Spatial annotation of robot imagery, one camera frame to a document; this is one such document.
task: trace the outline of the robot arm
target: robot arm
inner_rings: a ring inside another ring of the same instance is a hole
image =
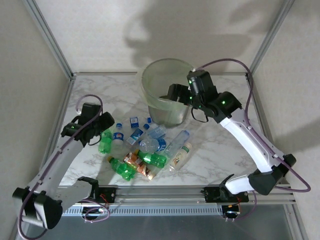
[[[226,201],[233,195],[252,190],[268,195],[288,172],[276,158],[284,160],[292,167],[296,163],[294,156],[284,155],[265,136],[257,133],[246,119],[241,103],[230,92],[218,93],[207,71],[191,71],[187,80],[189,86],[170,86],[167,94],[169,99],[191,106],[194,119],[194,109],[202,110],[207,121],[208,117],[213,118],[239,141],[257,166],[257,170],[252,174],[227,177],[219,186],[220,200]]]
[[[99,136],[104,130],[114,124],[115,121],[112,116],[108,112],[105,112],[83,128],[74,139],[70,141],[67,147],[62,150],[62,146],[70,140],[71,136],[97,115],[100,108],[100,105],[85,103],[82,106],[81,115],[75,117],[63,128],[56,149],[38,175],[26,188],[18,187],[14,191],[12,198],[15,209],[17,210],[17,215],[19,216],[20,209],[27,195],[35,189],[23,209],[21,216],[23,222],[45,229],[52,229],[59,222],[63,212],[74,203],[86,197],[97,198],[95,194],[98,194],[98,181],[88,177],[80,177],[74,185],[60,192],[57,192],[57,189],[70,164],[86,144],[88,144],[94,136]]]

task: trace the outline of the marble surface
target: marble surface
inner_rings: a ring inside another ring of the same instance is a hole
[[[244,76],[212,76],[212,80],[219,92],[229,91],[245,105],[249,88]],[[80,75],[75,80],[63,126],[76,116],[76,102],[85,94],[98,95],[103,100],[103,110],[110,112],[116,120],[123,121],[125,139],[132,133],[129,117],[139,116],[142,119],[149,116],[148,107],[138,94],[134,75]],[[97,100],[88,97],[83,102]],[[196,111],[195,115],[201,118],[203,113]],[[260,130],[253,103],[250,104],[249,119]],[[208,185],[220,183],[230,174],[240,175],[256,169],[245,149],[213,119],[201,123],[195,121],[189,113],[182,125],[168,131],[166,139],[170,141],[182,129],[190,131],[193,149],[190,160],[175,174],[165,167],[153,180],[136,174],[131,181],[125,181],[114,173],[106,160],[107,155],[99,153],[97,144],[86,146],[82,150],[60,185],[72,185],[81,176],[98,179],[100,185]]]

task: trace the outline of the green plastic bottle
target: green plastic bottle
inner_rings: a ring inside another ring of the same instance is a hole
[[[119,159],[114,158],[113,156],[109,156],[107,160],[111,164],[111,168],[124,180],[130,181],[130,179],[135,176],[136,170],[125,162],[120,162]]]
[[[99,144],[99,152],[102,154],[109,154],[111,150],[112,133],[108,128],[101,133],[101,141]]]
[[[135,154],[145,163],[155,165],[158,168],[163,169],[166,165],[167,158],[165,156],[156,153],[144,153],[140,150],[136,150]]]

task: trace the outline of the beige bottle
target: beige bottle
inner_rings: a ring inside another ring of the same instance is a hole
[[[186,142],[178,152],[170,160],[169,170],[170,172],[175,172],[182,168],[188,161],[190,155],[190,150],[192,145],[189,142]]]

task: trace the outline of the blue bottle cap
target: blue bottle cap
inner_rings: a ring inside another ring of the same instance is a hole
[[[149,124],[143,125],[144,129],[148,130],[150,128]]]

